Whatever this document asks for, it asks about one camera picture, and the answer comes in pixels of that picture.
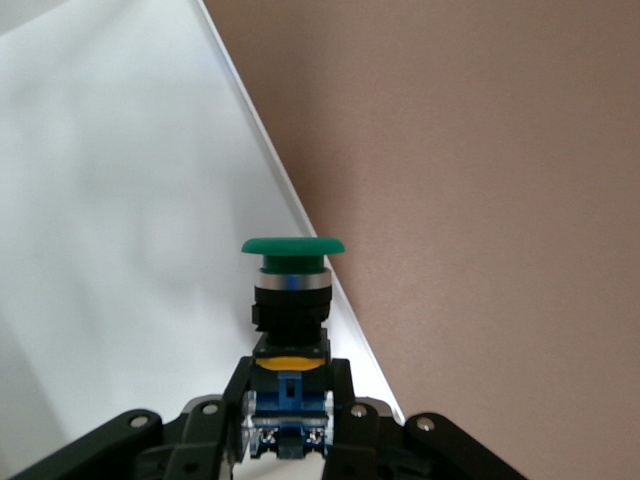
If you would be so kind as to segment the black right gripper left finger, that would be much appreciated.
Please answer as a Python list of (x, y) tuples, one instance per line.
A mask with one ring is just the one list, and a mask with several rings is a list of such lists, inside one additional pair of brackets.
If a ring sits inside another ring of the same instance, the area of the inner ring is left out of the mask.
[(241, 358), (223, 394), (191, 400), (169, 423), (126, 411), (9, 480), (231, 480), (251, 366)]

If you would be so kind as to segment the white drawer cabinet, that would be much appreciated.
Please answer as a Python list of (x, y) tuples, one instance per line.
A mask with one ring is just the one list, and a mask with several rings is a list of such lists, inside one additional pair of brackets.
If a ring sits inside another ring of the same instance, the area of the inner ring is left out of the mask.
[(0, 480), (221, 393), (313, 232), (204, 0), (0, 0)]

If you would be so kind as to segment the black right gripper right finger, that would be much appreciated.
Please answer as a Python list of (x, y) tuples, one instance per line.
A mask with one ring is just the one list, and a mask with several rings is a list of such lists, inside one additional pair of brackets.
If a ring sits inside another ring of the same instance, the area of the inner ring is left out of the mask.
[(332, 361), (335, 433), (323, 480), (528, 480), (448, 418), (399, 424), (381, 400), (355, 396), (350, 362)]

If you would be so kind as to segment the green mushroom push button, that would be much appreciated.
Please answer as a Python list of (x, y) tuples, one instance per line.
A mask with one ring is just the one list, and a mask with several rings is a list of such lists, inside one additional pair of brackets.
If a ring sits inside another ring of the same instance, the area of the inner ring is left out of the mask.
[(323, 326), (333, 299), (325, 260), (345, 247), (334, 238), (255, 238), (241, 250), (262, 259), (252, 306), (260, 338), (242, 404), (245, 448), (254, 459), (325, 455), (333, 443), (335, 403)]

